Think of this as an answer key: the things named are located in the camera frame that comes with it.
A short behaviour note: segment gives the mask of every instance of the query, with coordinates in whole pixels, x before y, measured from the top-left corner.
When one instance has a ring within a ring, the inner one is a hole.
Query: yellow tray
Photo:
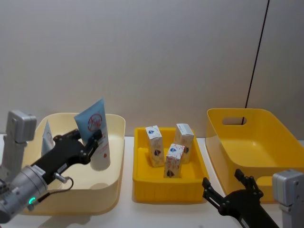
[[[160,127],[164,152],[173,143],[175,128]],[[181,178],[164,178],[164,167],[152,167],[148,155],[148,138],[144,127],[134,132],[133,199],[147,203],[200,203],[202,181],[207,170],[194,135],[190,162],[183,164]]]
[[[35,138],[29,142],[24,152],[23,166],[32,164],[41,157],[42,134],[46,121],[49,121],[53,137],[65,134],[77,128],[75,113],[58,113],[45,117],[35,131]],[[70,191],[54,194],[37,205],[29,215],[62,215],[62,214],[101,214],[112,209],[119,199],[124,155],[125,120],[113,114],[106,114],[110,146],[110,166],[104,171],[95,171],[90,164],[75,164],[63,172],[63,176],[74,179]],[[52,182],[50,191],[66,189],[59,181]]]
[[[245,118],[244,125],[223,124]],[[206,147],[226,194],[243,188],[234,177],[240,168],[254,176],[263,191],[262,202],[273,202],[271,176],[279,171],[304,171],[304,148],[289,130],[263,109],[208,110]]]

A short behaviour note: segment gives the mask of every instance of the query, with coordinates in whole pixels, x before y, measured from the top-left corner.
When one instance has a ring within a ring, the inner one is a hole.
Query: cream plastic bin
[[[41,157],[42,134],[46,121],[53,134],[65,134],[77,128],[74,116],[76,113],[58,113],[45,117],[35,132],[35,138],[29,142],[24,152],[23,164],[31,165]],[[74,179],[74,186],[68,192],[54,194],[37,205],[29,215],[62,215],[62,214],[102,214],[111,210],[119,199],[124,155],[125,120],[113,114],[106,114],[109,134],[111,164],[104,171],[95,171],[90,164],[75,164],[63,172],[63,176]],[[53,182],[49,191],[66,189],[70,186]]]

